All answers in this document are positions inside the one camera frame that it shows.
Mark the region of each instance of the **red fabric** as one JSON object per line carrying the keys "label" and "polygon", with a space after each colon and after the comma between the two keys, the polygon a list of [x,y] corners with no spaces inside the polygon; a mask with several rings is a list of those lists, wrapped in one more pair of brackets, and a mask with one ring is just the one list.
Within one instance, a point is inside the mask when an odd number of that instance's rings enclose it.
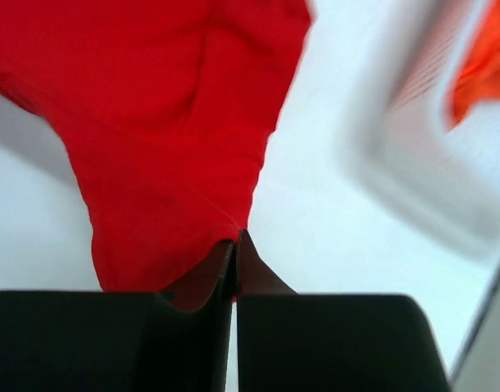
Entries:
{"label": "red fabric", "polygon": [[452,114],[458,125],[482,100],[500,100],[500,0],[493,5],[453,89]]}
{"label": "red fabric", "polygon": [[309,25],[304,0],[0,0],[0,93],[65,143],[105,290],[237,239]]}

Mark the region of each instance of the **plastic basket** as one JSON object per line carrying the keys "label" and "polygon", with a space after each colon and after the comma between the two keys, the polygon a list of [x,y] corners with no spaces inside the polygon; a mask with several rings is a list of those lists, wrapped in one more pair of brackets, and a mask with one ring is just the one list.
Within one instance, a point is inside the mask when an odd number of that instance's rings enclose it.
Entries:
{"label": "plastic basket", "polygon": [[[449,133],[449,97],[491,4],[448,0],[441,7],[384,114],[374,151],[376,160],[419,199],[414,215],[441,215],[441,224],[448,226],[442,230],[454,232],[456,243],[477,252],[500,240],[500,158],[480,143],[484,136],[491,138],[485,128],[496,124],[469,118]],[[492,131],[494,143],[500,128]],[[437,225],[426,219],[428,226]]]}

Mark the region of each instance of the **orange cloth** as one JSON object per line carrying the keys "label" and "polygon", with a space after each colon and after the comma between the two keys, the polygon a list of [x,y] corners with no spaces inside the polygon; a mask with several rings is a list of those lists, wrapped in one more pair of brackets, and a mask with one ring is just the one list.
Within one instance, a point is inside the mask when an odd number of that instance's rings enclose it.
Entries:
{"label": "orange cloth", "polygon": [[453,90],[453,120],[459,124],[472,105],[500,99],[500,0],[488,14]]}

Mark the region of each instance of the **white laundry basket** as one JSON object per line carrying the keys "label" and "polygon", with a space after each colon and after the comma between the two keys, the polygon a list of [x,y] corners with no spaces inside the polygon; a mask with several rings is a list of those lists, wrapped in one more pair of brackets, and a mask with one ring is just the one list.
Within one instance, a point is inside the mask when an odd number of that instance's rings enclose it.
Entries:
{"label": "white laundry basket", "polygon": [[500,176],[479,167],[485,165],[480,154],[470,159],[477,151],[467,150],[480,149],[480,143],[470,145],[463,136],[479,133],[478,141],[484,141],[488,124],[467,120],[451,136],[449,107],[453,84],[492,3],[445,2],[384,113],[373,149],[377,164],[418,200],[405,203],[414,210],[410,215],[427,227],[442,225],[456,245],[478,253],[500,241]]}

